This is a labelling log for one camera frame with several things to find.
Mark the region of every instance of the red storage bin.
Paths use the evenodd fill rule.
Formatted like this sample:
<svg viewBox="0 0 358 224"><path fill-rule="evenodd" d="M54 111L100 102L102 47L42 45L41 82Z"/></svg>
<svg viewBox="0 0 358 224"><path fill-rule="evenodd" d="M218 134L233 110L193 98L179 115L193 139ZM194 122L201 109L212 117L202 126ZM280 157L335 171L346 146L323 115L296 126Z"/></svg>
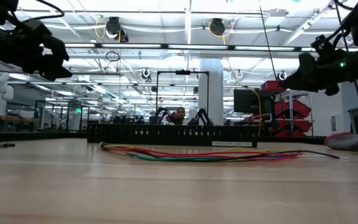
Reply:
<svg viewBox="0 0 358 224"><path fill-rule="evenodd" d="M298 114L302 115L302 118L305 118L310 114L310 111L311 111L310 107L304 105L300 101L293 100L292 105L293 105L293 110L296 111ZM276 104L275 104L276 116L281 116L282 112L285 112L286 110L289 110L289 109L290 109L289 102L281 103L279 101L279 102L276 102Z"/></svg>
<svg viewBox="0 0 358 224"><path fill-rule="evenodd" d="M284 116L280 116L277 119L284 119ZM294 113L293 119L303 119L303 117L300 114ZM278 127L277 129L283 128L285 125L290 124L290 121L282 121L278 120ZM294 121L294 126L296 126L300 131L308 132L311 127L311 122L309 121Z"/></svg>
<svg viewBox="0 0 358 224"><path fill-rule="evenodd" d="M266 81L262 86L261 90L267 91L285 91L286 88L282 87L283 81Z"/></svg>

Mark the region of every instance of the person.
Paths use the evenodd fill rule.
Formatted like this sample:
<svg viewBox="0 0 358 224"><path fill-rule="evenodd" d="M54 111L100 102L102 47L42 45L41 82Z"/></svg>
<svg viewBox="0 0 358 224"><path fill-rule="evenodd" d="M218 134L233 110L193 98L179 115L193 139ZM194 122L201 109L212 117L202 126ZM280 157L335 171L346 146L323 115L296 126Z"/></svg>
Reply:
<svg viewBox="0 0 358 224"><path fill-rule="evenodd" d="M184 107L180 106L177 108L176 112L171 114L171 117L167 117L167 121L170 123L174 123L175 125L183 124L183 120L185 119L186 111Z"/></svg>

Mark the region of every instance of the table surface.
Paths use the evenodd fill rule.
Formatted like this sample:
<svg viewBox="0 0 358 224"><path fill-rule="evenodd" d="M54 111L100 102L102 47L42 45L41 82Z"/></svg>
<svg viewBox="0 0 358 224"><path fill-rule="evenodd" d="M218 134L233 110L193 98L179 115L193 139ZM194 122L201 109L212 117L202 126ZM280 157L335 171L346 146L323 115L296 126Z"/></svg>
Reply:
<svg viewBox="0 0 358 224"><path fill-rule="evenodd" d="M0 223L358 223L356 152L259 143L350 158L150 162L100 151L85 139L15 143L0 149Z"/></svg>

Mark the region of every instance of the bundle of colored wires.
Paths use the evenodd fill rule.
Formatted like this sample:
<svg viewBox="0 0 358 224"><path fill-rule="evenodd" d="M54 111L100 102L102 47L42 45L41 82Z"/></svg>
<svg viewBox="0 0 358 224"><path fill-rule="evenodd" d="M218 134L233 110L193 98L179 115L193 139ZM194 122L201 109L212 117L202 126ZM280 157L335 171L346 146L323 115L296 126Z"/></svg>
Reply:
<svg viewBox="0 0 358 224"><path fill-rule="evenodd" d="M181 162L219 162L219 161L277 161L295 158L304 152L320 154L323 156L340 159L338 156L314 151L245 151L240 148L232 148L226 151L204 153L172 153L156 151L141 147L108 145L101 143L101 149L108 152L126 154L131 157L147 161L181 161Z"/></svg>

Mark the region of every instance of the computer monitor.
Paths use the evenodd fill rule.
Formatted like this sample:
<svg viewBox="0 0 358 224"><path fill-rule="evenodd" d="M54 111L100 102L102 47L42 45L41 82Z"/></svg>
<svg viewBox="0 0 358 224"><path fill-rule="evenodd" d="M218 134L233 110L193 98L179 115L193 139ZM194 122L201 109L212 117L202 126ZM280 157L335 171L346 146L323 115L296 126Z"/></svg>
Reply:
<svg viewBox="0 0 358 224"><path fill-rule="evenodd" d="M272 113L275 95L271 91L259 91L262 113ZM234 90L234 112L259 113L259 100L252 90Z"/></svg>

